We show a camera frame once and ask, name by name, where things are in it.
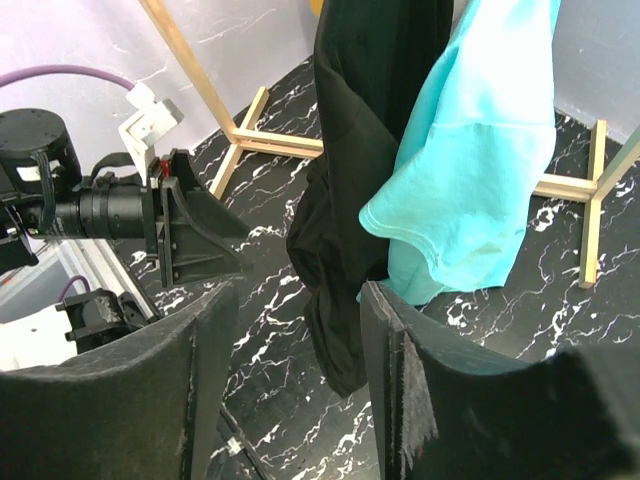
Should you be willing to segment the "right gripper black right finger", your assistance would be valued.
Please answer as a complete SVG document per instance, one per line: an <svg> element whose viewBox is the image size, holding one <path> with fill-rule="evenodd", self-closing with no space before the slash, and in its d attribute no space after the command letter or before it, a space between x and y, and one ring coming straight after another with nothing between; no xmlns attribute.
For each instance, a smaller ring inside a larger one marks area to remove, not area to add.
<svg viewBox="0 0 640 480"><path fill-rule="evenodd" d="M635 479L639 350L528 363L482 347L384 285L360 317L384 479Z"/></svg>

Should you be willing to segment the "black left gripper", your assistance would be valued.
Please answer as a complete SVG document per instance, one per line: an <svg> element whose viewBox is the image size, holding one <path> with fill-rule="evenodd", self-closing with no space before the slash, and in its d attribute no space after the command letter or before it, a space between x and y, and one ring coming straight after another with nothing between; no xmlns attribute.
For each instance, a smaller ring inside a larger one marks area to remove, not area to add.
<svg viewBox="0 0 640 480"><path fill-rule="evenodd" d="M70 239L143 239L159 221L161 283L178 286L245 274L249 262L229 244L244 239L249 227L200 182L187 150L173 149L169 171L180 187L160 193L142 185L137 174L109 172L56 197L49 236Z"/></svg>

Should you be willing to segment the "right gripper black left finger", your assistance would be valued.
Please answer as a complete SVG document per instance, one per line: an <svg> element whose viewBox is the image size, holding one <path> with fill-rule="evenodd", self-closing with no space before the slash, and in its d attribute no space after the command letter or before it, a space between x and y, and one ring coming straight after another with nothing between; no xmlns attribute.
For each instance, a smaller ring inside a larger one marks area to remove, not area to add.
<svg viewBox="0 0 640 480"><path fill-rule="evenodd" d="M56 366L1 376L5 479L203 479L239 311L225 282Z"/></svg>

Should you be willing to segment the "black printed t-shirt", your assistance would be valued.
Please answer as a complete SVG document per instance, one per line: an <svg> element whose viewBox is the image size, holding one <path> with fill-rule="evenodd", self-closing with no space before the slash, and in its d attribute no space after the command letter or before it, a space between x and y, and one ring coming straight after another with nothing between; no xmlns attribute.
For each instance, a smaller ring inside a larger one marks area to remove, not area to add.
<svg viewBox="0 0 640 480"><path fill-rule="evenodd" d="M342 397L367 381L358 294L387 274L389 243L359 223L390 178L422 84L447 45L450 1L324 3L313 51L322 154L307 173L286 249L310 292L304 319L329 387Z"/></svg>

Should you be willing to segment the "teal t-shirt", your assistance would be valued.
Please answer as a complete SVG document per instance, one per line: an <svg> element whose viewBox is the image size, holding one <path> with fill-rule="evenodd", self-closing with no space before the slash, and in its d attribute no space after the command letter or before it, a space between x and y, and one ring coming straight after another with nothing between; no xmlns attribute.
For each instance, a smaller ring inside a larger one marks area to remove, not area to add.
<svg viewBox="0 0 640 480"><path fill-rule="evenodd" d="M361 226L389 242L386 285L420 306L501 287L556 145L556 1L471 1L428 74L391 177Z"/></svg>

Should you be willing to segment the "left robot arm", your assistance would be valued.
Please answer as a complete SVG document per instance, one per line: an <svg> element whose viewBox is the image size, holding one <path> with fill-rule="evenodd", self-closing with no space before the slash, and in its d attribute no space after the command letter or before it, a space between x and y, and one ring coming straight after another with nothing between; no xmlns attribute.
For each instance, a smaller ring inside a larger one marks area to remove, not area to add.
<svg viewBox="0 0 640 480"><path fill-rule="evenodd" d="M141 239L165 288L249 270L229 244L248 226L204 188L188 151L153 158L145 178L112 172L132 163L114 152L84 176L59 115L2 113L1 271L37 265L30 238Z"/></svg>

